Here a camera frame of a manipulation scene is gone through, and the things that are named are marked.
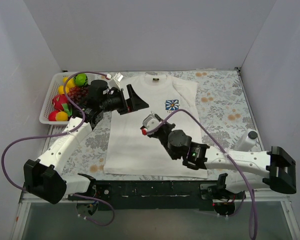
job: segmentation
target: red apple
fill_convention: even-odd
[[[49,121],[57,121],[56,116],[57,116],[57,113],[59,113],[59,112],[60,111],[58,111],[58,110],[51,112],[48,117]]]

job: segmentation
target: blue and yellow logo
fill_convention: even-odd
[[[165,101],[165,110],[174,111],[179,109],[179,100],[166,100]]]

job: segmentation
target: white bottle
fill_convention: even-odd
[[[247,129],[234,145],[233,150],[248,152],[257,144],[258,132],[253,129]]]

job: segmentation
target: glass panel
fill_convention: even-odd
[[[250,206],[245,202],[241,212],[228,220],[194,209],[117,210],[114,222],[100,227],[77,217],[75,203],[32,203],[22,239],[249,240]],[[292,240],[280,202],[258,202],[257,209],[257,239]],[[110,211],[93,216],[105,222],[110,217]]]

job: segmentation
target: yellow lemon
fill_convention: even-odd
[[[65,92],[68,94],[69,93],[69,88],[67,86],[65,86]],[[65,94],[64,92],[64,86],[59,86],[58,88],[58,93],[59,94]]]
[[[57,121],[68,121],[68,114],[65,111],[60,111],[55,115]]]
[[[64,78],[63,78],[63,83],[65,83],[65,82],[67,81],[67,79],[68,79],[67,76],[64,77]],[[68,88],[70,88],[70,89],[74,88],[74,87],[76,86],[75,80],[74,80],[73,78],[71,78],[71,79],[67,82],[66,86],[67,86]]]

